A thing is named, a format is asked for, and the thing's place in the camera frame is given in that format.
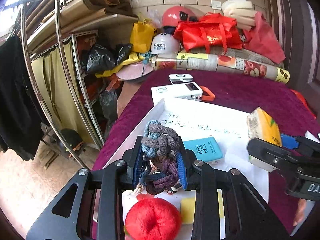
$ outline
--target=red plush ball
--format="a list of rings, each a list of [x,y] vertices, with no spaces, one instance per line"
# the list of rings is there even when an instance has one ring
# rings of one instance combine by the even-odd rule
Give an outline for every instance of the red plush ball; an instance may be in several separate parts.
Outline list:
[[[132,206],[125,218],[125,227],[136,240],[173,240],[179,233],[181,217],[168,201],[147,198]]]

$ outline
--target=wall switch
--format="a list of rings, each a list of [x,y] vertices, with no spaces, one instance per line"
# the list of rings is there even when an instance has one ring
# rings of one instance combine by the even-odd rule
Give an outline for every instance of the wall switch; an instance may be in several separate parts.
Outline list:
[[[211,8],[212,9],[221,10],[221,2],[220,1],[211,0]]]

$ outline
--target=teal box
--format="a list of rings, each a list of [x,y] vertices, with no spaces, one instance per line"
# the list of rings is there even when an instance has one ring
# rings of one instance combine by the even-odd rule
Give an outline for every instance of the teal box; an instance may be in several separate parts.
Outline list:
[[[185,149],[195,153],[198,160],[208,164],[219,163],[223,159],[223,154],[213,137],[184,141]]]

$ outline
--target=yellow bag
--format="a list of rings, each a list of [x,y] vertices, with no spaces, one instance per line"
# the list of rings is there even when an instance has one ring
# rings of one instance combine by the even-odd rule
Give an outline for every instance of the yellow bag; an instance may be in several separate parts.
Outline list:
[[[144,60],[143,56],[137,55],[137,53],[135,53],[135,52],[131,52],[129,54],[129,58],[127,58],[126,60],[121,62],[114,69],[106,70],[102,74],[96,73],[95,75],[96,75],[97,78],[110,77],[113,73],[117,73],[120,69],[122,69],[123,66],[129,65],[129,64],[132,64],[132,63],[137,63],[137,62],[142,61],[142,60]]]
[[[146,53],[150,50],[152,39],[157,34],[155,28],[149,20],[139,21],[133,24],[130,36],[130,43],[133,45],[132,51]]]

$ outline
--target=maroon tablecloth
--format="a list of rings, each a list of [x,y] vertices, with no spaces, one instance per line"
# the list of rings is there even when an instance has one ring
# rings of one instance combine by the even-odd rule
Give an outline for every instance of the maroon tablecloth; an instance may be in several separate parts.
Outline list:
[[[100,151],[93,170],[102,169],[121,143],[153,107],[151,87],[170,85],[168,75],[182,73],[178,70],[159,70],[150,74],[133,96],[119,119],[111,129],[110,135]],[[273,117],[280,131],[297,136],[309,130],[315,136],[320,126],[310,112],[284,84],[250,76],[190,71],[194,82],[209,88],[216,98],[212,102],[247,113],[258,106]],[[288,232],[293,230],[293,219],[298,199],[284,193],[284,179],[276,172],[269,174],[269,205],[284,224]]]

